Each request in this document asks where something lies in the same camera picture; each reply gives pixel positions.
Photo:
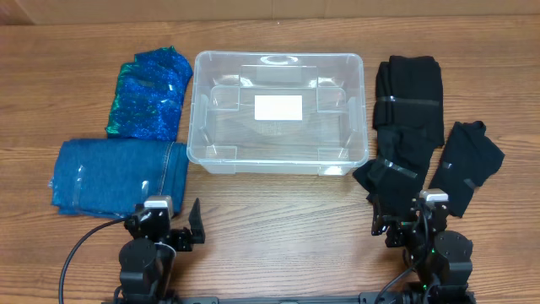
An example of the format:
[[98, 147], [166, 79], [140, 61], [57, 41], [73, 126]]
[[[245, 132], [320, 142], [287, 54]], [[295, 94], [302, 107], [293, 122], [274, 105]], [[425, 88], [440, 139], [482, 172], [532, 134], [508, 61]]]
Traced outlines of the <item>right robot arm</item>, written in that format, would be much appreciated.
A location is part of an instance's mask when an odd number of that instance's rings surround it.
[[473, 271], [473, 242], [448, 231], [449, 209], [443, 202], [415, 198], [400, 216], [373, 202], [371, 234], [386, 235], [387, 247], [401, 247], [406, 269], [369, 303], [474, 303], [468, 291]]

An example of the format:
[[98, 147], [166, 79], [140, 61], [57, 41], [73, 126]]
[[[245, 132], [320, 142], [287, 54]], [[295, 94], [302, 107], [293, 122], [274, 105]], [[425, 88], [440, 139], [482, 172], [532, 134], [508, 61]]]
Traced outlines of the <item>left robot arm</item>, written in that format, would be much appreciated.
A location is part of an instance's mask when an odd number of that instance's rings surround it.
[[170, 196], [151, 196], [138, 204], [124, 223], [132, 240], [119, 252], [120, 303], [179, 303], [180, 297], [169, 287], [170, 276], [179, 252], [190, 252], [205, 242], [200, 201], [189, 214], [188, 228], [173, 229]]

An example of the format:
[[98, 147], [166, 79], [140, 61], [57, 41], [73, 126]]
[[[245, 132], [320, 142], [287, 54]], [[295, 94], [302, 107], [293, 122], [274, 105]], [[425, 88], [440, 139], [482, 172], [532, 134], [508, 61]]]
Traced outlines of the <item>blue sequin garment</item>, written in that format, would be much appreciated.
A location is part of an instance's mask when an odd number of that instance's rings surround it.
[[121, 65], [107, 136], [175, 141], [192, 75], [173, 46], [135, 54]]

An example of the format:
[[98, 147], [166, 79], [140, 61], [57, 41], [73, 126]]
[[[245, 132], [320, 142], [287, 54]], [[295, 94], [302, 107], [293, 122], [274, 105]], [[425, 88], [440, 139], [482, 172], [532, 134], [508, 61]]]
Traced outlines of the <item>blue denim jeans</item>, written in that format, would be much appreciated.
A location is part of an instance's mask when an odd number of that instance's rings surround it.
[[150, 196], [170, 196], [181, 211], [189, 160], [182, 143], [142, 139], [72, 139], [62, 144], [51, 204], [59, 214], [120, 218]]

